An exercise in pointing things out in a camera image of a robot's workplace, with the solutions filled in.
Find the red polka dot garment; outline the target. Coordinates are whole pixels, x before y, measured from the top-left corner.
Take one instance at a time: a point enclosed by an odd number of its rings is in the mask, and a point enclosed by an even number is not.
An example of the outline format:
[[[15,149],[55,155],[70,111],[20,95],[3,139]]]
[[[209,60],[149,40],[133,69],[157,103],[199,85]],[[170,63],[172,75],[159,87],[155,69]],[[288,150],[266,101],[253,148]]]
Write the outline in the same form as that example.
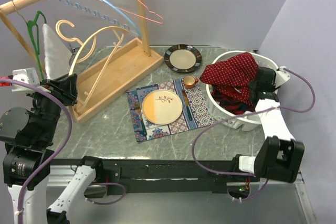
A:
[[[202,83],[214,86],[220,93],[251,105],[248,84],[255,80],[258,64],[249,52],[207,65],[200,76]]]

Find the red black plaid garment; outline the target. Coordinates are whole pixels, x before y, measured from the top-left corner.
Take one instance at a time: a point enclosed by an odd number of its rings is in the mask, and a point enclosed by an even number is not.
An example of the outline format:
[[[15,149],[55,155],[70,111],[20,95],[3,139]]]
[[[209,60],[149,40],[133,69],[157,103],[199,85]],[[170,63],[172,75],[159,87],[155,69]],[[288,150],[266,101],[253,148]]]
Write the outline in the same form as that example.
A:
[[[244,114],[248,111],[254,112],[254,108],[252,105],[238,101],[235,98],[219,92],[217,89],[214,89],[211,95],[220,107],[232,114],[238,115]]]

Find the green plastic hanger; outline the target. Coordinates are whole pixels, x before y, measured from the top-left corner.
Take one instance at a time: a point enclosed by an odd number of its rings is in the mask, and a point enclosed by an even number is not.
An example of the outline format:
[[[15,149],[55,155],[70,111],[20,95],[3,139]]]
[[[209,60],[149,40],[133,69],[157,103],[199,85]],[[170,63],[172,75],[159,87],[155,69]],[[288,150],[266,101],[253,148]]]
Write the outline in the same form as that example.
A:
[[[40,74],[41,79],[43,80],[44,79],[44,71],[43,71],[41,61],[40,61],[40,57],[39,57],[40,56],[39,26],[38,26],[39,17],[43,18],[44,24],[47,23],[47,19],[46,19],[44,13],[41,12],[40,10],[38,10],[36,12],[35,18],[33,20],[28,20],[26,22],[26,25],[27,25],[28,35],[29,35],[30,41],[31,41],[33,49],[34,49],[39,74]]]

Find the light blue plastic hanger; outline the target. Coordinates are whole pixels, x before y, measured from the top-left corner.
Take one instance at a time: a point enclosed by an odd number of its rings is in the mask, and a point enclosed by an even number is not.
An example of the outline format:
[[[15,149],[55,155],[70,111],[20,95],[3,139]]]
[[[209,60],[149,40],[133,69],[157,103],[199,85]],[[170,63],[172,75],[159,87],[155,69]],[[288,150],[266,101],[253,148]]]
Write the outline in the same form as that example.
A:
[[[104,20],[109,24],[124,28],[138,38],[141,31],[132,19],[109,0],[59,0],[66,5],[80,10],[90,16]]]

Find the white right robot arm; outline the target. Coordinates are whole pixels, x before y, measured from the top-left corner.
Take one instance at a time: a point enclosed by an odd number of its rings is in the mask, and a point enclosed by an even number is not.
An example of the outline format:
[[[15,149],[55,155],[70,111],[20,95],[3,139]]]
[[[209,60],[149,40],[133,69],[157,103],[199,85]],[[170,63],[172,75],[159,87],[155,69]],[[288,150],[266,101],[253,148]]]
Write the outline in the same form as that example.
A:
[[[265,141],[256,156],[237,155],[238,163],[230,168],[233,180],[242,181],[248,173],[257,177],[293,183],[304,154],[304,144],[289,132],[276,94],[276,72],[258,67],[248,83],[254,112],[259,117]]]

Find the white grey cloth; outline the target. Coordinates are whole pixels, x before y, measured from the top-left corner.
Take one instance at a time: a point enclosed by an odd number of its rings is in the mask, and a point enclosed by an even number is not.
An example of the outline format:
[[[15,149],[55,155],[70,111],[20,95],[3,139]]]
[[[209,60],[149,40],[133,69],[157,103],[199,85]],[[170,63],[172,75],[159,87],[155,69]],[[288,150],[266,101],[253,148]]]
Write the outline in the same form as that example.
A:
[[[43,24],[45,70],[47,79],[68,75],[71,51],[63,44],[48,24]]]

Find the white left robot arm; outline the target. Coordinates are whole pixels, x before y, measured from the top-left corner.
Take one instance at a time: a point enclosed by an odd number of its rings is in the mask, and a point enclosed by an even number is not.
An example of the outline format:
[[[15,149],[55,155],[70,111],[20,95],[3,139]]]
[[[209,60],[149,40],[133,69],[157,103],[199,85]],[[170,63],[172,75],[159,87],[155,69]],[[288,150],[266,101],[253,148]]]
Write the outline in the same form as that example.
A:
[[[1,141],[5,144],[4,182],[11,195],[16,223],[70,223],[75,204],[89,185],[104,178],[100,158],[85,156],[60,197],[46,207],[50,163],[56,152],[50,149],[62,113],[77,99],[77,75],[63,76],[33,85],[24,79],[2,78],[1,83],[22,87],[33,108],[15,107],[1,116]]]

